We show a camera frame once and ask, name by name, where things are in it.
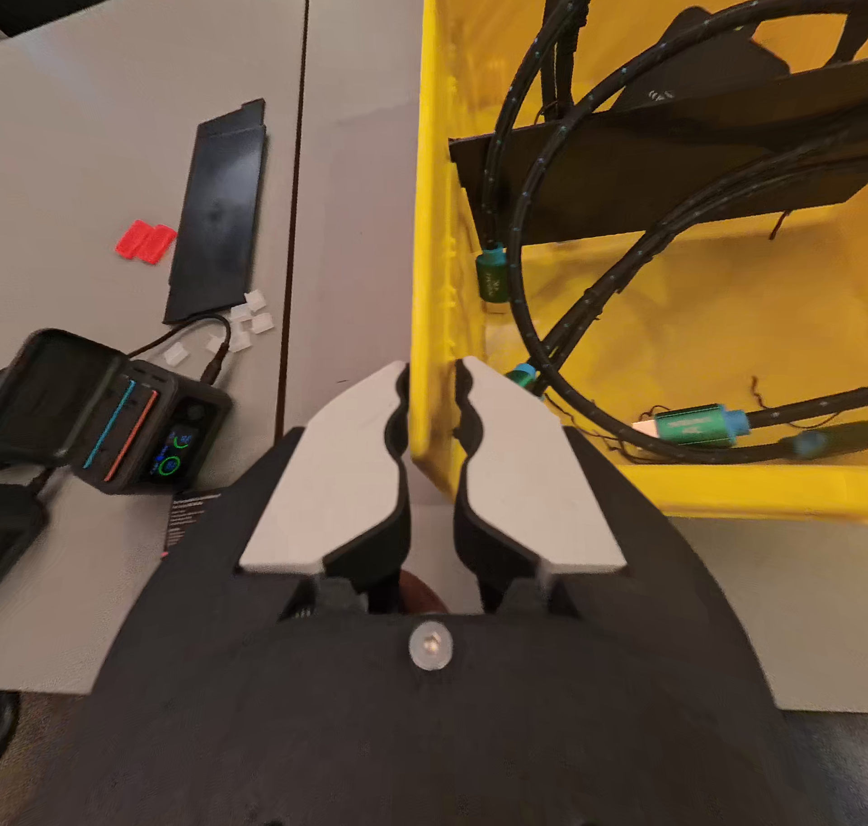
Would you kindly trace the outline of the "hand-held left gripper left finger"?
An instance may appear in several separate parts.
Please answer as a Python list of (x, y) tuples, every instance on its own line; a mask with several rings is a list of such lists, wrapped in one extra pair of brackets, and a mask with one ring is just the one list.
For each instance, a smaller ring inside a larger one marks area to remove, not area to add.
[(251, 573), (385, 578), (409, 551), (410, 366), (344, 390), (301, 431), (240, 558)]

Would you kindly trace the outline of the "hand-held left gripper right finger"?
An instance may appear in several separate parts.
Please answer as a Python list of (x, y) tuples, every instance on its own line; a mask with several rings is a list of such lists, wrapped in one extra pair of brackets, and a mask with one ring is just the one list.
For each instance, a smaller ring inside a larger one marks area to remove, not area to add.
[(565, 426), (529, 390), (476, 357), (455, 365), (465, 453), (457, 502), (542, 579), (614, 573), (626, 560)]

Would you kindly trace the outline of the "yellow plastic bin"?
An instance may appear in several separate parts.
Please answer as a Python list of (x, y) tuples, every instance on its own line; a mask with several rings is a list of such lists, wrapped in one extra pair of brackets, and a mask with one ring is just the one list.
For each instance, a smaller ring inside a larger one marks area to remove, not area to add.
[[(526, 359), (509, 313), (478, 296), (479, 241), (448, 140), (493, 129), (540, 26), (544, 0), (425, 0), (422, 38), (410, 380), (410, 456), (454, 495), (464, 452), (454, 438), (454, 362), (501, 372)], [(743, 0), (598, 0), (576, 94), (653, 44), (689, 5)], [(564, 376), (608, 413), (633, 421), (656, 405), (786, 404), (866, 384), (866, 188), (847, 202), (689, 230), (606, 307)], [(610, 454), (665, 514), (866, 522), (866, 452), (817, 463), (638, 466)]]

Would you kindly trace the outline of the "cluster of small white clips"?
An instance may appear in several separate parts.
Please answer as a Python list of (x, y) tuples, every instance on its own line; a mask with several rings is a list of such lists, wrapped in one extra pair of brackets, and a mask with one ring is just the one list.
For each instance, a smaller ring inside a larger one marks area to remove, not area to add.
[[(276, 328), (276, 321), (268, 309), (266, 296), (260, 289), (245, 293), (239, 305), (229, 309), (227, 316), (230, 328), (230, 354), (243, 352), (253, 346), (255, 336), (270, 333)], [(162, 354), (161, 359), (170, 368), (176, 368), (189, 361), (193, 346), (182, 341), (172, 343)]]

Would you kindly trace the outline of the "open black zip case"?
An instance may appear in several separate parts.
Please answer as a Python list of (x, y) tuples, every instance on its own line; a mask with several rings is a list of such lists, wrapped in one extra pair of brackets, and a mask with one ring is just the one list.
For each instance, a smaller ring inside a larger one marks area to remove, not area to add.
[[(224, 328), (199, 378), (138, 356), (202, 322)], [(68, 468), (104, 495), (189, 488), (233, 408), (216, 385), (232, 328), (203, 314), (126, 355), (58, 329), (32, 333), (2, 371), (2, 466)]]

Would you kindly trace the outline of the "black flat divider panel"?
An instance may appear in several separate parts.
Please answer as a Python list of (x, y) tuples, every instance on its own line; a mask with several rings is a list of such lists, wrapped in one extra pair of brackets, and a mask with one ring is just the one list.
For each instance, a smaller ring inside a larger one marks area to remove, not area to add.
[(245, 301), (266, 154), (265, 110), (259, 98), (197, 127), (168, 278), (166, 325)]

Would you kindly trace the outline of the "small red plastic piece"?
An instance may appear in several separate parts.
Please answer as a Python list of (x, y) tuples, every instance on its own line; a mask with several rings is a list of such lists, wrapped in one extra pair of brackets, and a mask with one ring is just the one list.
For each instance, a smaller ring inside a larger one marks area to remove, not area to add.
[(175, 243), (177, 235), (170, 226), (135, 220), (116, 243), (114, 253), (126, 260), (139, 260), (155, 266)]

